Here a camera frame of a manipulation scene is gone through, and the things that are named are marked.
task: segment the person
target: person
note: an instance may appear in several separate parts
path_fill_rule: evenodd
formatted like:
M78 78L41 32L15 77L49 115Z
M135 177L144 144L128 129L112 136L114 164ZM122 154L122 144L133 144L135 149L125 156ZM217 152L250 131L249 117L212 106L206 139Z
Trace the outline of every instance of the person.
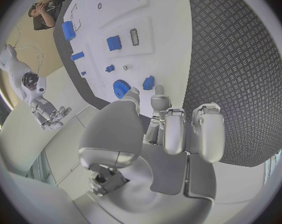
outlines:
M29 17L41 15L42 24L48 27L54 27L61 11L63 1L64 0L42 0L32 5L28 15Z

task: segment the beige wall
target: beige wall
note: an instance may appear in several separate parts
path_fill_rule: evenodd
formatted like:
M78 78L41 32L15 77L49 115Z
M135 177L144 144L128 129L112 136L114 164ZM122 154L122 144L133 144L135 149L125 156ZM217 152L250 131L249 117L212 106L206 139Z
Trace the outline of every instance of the beige wall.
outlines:
M57 69L63 66L62 61L57 52L54 38L53 38L54 29L47 29L41 31L35 31L33 29L33 20L28 14L24 14L21 18L21 28L20 28L20 40L16 48L22 48L23 44L27 42L36 42L41 49L43 50L44 60L43 65L40 68L39 76L46 77L49 74L53 73ZM18 30L14 27L13 31L7 40L7 44L12 46L15 45L15 42L18 37ZM41 52L35 44L28 44L25 46L33 46L39 52L39 62L41 62ZM37 72L38 64L36 58L36 52L32 48L26 48L22 50L17 50L17 57L20 61L26 63L34 72ZM2 92L5 94L6 98L10 101L11 105L14 107L19 102L19 98L14 93L10 87L8 81L8 75L6 72L3 72L0 69L0 87Z

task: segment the white robot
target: white robot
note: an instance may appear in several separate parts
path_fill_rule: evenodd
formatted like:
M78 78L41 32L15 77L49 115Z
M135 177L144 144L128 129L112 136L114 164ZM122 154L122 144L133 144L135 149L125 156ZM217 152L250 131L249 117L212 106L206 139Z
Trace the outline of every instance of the white robot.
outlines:
M0 68L8 73L14 92L28 103L43 130L63 126L61 119L69 114L71 108L60 107L57 111L52 103L43 98L46 78L38 77L27 64L19 61L11 45L7 45L0 54Z
M151 97L153 117L145 136L139 103L139 91L132 88L86 127L79 158L92 171L89 202L83 197L77 203L88 214L102 208L100 223L203 223L216 195L212 164L224 153L220 107L203 104L193 111L186 142L186 113L172 108L163 86Z

